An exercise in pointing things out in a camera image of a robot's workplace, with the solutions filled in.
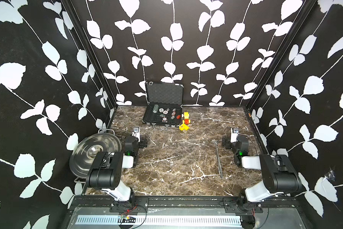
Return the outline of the yellow number six block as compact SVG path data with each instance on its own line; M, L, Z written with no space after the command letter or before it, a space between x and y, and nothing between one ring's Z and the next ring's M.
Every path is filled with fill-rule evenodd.
M179 126L179 129L180 129L181 131L187 131L187 130L189 129L189 126L186 125L186 124L181 124L181 125Z

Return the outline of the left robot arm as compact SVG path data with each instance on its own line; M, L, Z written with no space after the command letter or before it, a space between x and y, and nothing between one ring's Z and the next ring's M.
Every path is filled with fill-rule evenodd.
M130 135L121 141L115 137L95 156L86 176L86 185L106 192L115 201L131 202L134 193L132 188L121 181L122 170L135 168L140 149L147 146L146 138Z

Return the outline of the long metal spoon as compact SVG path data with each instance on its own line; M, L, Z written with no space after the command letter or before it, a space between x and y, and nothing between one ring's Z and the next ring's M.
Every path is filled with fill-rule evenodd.
M223 171L222 171L221 160L220 160L220 157L219 157L218 146L217 146L218 142L216 140L212 140L212 143L214 144L214 147L215 147L215 153L216 153L216 159L217 159L217 166L218 166L219 176L220 176L221 179L223 179Z

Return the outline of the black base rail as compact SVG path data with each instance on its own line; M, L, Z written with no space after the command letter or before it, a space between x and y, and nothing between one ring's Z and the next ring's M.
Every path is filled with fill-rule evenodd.
M293 197L270 198L260 203L243 203L238 197L208 197L208 196L135 196L129 201L115 201L111 196L76 196L69 212L76 208L105 208L106 212L131 213L152 209L221 209L223 213L236 215L253 215L262 213L264 209L295 208L299 209L298 201Z

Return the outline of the black poker chip case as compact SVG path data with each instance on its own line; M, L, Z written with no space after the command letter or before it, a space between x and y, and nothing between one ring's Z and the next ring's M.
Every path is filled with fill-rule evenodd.
M148 81L145 88L148 105L143 123L154 127L179 127L182 124L184 86Z

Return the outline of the white perforated strip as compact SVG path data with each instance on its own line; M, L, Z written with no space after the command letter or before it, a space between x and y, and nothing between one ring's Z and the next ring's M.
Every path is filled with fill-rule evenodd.
M192 227L240 227L239 216L167 216L136 215L122 218L117 215L79 215L75 225L155 225Z

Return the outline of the yellow red toy car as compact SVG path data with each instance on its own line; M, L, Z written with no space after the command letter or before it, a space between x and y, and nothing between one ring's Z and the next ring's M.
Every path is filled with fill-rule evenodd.
M190 117L188 112L184 112L183 114L183 124L189 125L190 124Z

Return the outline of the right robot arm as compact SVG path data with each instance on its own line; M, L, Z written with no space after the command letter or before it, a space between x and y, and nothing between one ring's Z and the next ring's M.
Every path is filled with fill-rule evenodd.
M239 200L243 203L259 203L278 195L288 195L301 190L297 171L286 155L248 155L247 137L232 133L222 138L222 146L233 152L234 163L244 169L260 170L262 180L242 190Z

